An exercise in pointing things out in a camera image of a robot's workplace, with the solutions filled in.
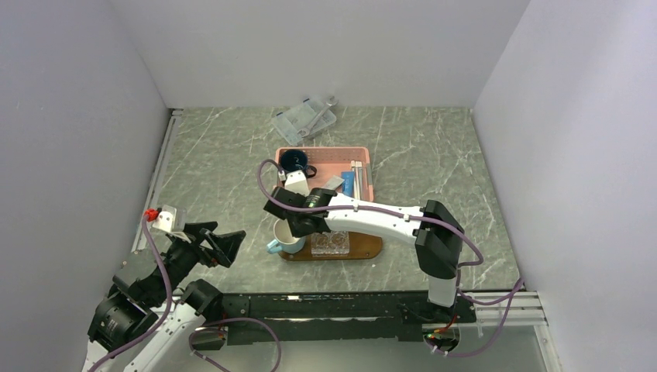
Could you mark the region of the light blue mug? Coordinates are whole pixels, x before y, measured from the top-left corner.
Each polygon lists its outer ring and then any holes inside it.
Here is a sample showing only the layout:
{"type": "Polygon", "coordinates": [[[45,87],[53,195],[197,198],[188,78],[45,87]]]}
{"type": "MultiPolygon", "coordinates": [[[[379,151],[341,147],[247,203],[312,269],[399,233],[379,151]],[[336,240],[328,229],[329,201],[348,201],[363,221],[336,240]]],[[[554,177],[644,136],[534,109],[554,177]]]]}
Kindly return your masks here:
{"type": "Polygon", "coordinates": [[[303,249],[305,242],[305,236],[293,236],[287,221],[279,219],[273,224],[273,239],[267,244],[267,252],[295,254],[303,249]]]}

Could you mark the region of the clear acrylic toothbrush holder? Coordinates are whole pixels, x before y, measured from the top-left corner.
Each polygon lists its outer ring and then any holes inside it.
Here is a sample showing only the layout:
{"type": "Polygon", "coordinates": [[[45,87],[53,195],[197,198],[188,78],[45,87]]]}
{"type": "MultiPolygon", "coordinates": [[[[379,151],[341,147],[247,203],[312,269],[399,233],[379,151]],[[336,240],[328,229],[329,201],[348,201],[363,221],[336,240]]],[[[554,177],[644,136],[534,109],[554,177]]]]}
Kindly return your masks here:
{"type": "Polygon", "coordinates": [[[311,236],[311,255],[313,257],[342,257],[350,252],[347,232],[324,232],[311,236]]]}

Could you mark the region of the dark blue mug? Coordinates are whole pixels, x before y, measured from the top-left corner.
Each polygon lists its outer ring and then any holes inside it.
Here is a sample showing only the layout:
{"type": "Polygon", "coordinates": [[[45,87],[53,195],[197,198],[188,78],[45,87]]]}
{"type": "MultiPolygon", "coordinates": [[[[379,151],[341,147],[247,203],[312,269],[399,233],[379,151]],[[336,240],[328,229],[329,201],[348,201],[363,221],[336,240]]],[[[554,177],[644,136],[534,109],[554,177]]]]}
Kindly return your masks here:
{"type": "Polygon", "coordinates": [[[285,150],[279,157],[279,165],[285,174],[301,171],[306,178],[313,178],[317,174],[317,168],[310,164],[303,150],[285,150]]]}

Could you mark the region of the pink plastic basket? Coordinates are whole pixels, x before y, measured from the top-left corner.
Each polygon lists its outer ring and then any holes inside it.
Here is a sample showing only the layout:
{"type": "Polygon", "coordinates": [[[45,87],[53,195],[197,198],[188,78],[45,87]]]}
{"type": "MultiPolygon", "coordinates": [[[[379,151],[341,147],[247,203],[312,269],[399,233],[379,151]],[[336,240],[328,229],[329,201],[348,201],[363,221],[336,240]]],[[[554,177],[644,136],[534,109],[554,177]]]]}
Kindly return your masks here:
{"type": "Polygon", "coordinates": [[[369,150],[363,146],[280,147],[274,159],[279,160],[285,150],[291,149],[303,150],[310,164],[318,170],[318,175],[308,181],[309,188],[318,188],[332,176],[340,176],[343,171],[352,170],[352,160],[371,164],[369,150]]]}

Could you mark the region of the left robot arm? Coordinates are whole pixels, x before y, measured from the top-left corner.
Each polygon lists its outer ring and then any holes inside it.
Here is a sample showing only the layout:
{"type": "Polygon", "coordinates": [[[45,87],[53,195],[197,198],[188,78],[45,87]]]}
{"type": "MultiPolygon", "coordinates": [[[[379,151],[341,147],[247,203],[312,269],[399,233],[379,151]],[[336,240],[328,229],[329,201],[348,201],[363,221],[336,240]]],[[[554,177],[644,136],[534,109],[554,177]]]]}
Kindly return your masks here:
{"type": "Polygon", "coordinates": [[[246,232],[215,234],[217,226],[188,223],[166,233],[166,252],[129,255],[95,309],[85,371],[154,371],[197,327],[222,319],[224,295],[203,279],[190,282],[174,300],[174,289],[196,265],[229,268],[235,261],[246,232]]]}

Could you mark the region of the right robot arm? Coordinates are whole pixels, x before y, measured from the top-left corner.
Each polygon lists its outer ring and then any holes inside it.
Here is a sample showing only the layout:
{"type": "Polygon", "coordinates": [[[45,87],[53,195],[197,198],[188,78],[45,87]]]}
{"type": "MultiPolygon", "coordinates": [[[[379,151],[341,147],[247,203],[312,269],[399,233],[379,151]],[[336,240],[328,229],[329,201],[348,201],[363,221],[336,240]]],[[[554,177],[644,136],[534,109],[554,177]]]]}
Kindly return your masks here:
{"type": "Polygon", "coordinates": [[[314,188],[303,196],[275,187],[263,209],[287,222],[295,237],[351,232],[413,246],[418,265],[428,276],[428,314],[444,322],[456,313],[457,265],[465,234],[442,203],[400,207],[324,188],[314,188]]]}

